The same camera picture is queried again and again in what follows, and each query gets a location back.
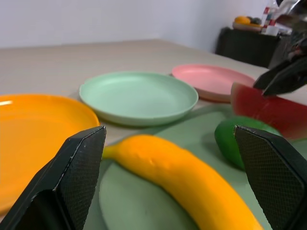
pink plate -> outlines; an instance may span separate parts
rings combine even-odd
[[[230,102],[231,86],[238,82],[252,86],[254,80],[231,69],[207,65],[182,65],[173,69],[172,75],[193,86],[199,97],[217,102]]]

white wall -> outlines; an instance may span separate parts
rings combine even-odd
[[[0,0],[0,47],[158,37],[154,0]]]
[[[232,27],[240,15],[262,17],[268,0],[166,0],[167,25],[162,38],[182,45],[214,51],[220,30]]]
[[[0,48],[164,38],[213,51],[238,15],[267,0],[2,0]]]

toy fruit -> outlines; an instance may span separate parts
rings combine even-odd
[[[285,138],[307,138],[307,106],[280,97],[262,96],[262,91],[234,83],[231,105],[236,115],[260,120]]]
[[[260,18],[253,18],[250,20],[251,24],[256,24],[256,25],[261,25],[262,24],[262,20]]]
[[[266,123],[245,116],[231,117],[222,121],[217,126],[214,136],[221,153],[227,160],[244,170],[244,164],[234,136],[234,129],[236,125],[261,129],[279,136],[280,133]]]
[[[262,230],[242,198],[213,168],[165,139],[137,135],[107,146],[103,158],[161,186],[201,230]]]
[[[239,16],[235,18],[235,23],[238,24],[250,24],[250,19],[245,16]]]

textured gripper pad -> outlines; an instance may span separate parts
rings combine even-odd
[[[304,186],[272,144],[236,128],[236,141],[249,184],[274,230],[288,229],[304,195]]]
[[[83,229],[92,203],[103,145],[104,141],[100,138],[87,138],[82,141],[78,154],[71,161],[59,184],[59,194],[76,230]]]

bottle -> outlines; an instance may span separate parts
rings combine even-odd
[[[261,33],[265,34],[268,25],[275,26],[276,20],[274,19],[274,14],[278,9],[276,0],[269,0],[267,7],[264,9],[262,17],[262,30]]]

